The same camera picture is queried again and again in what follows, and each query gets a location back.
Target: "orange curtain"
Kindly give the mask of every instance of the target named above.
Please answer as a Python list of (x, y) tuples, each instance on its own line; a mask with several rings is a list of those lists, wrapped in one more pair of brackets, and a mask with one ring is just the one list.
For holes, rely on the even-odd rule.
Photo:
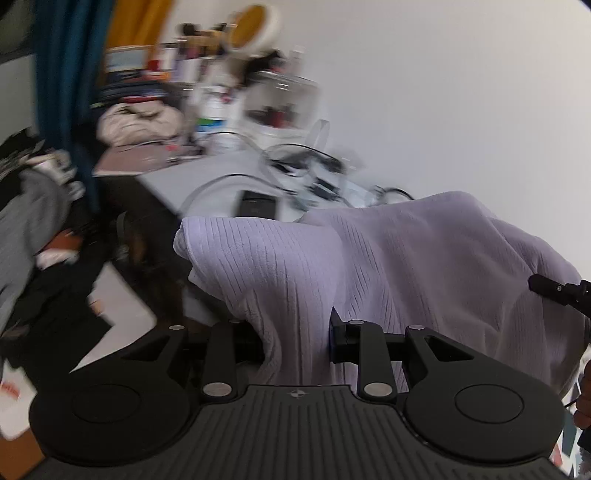
[(107, 48), (154, 45), (174, 0), (117, 0)]

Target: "lavender cloth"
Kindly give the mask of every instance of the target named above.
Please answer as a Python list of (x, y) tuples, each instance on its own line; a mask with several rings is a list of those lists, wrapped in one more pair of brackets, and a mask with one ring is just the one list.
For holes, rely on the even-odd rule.
[[(329, 362), (333, 306), (385, 332), (428, 326), (562, 395), (586, 346), (585, 317), (527, 284), (532, 273), (578, 284), (575, 268), (462, 192), (314, 210), (298, 223), (185, 218), (174, 248), (193, 264), (189, 280), (261, 336), (254, 382), (355, 384), (355, 366)], [(405, 388), (400, 365), (394, 372)]]

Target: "ridged gray surface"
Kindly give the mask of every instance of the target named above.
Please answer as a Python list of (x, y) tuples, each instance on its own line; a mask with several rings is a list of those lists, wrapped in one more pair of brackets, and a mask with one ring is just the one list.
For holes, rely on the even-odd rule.
[[(297, 390), (303, 395), (295, 394)], [(551, 463), (462, 465), (417, 440), (391, 407), (347, 386), (251, 386), (240, 400), (208, 406), (174, 446), (117, 468), (49, 459), (28, 480), (553, 480)]]

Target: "silver screw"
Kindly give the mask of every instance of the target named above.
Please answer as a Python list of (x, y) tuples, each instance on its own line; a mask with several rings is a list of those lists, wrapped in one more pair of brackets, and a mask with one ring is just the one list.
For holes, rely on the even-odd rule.
[(203, 387), (203, 393), (210, 397), (226, 397), (232, 393), (232, 387), (224, 382), (211, 382)]
[(392, 387), (387, 383), (373, 382), (365, 385), (363, 391), (372, 397), (387, 397), (392, 393)]

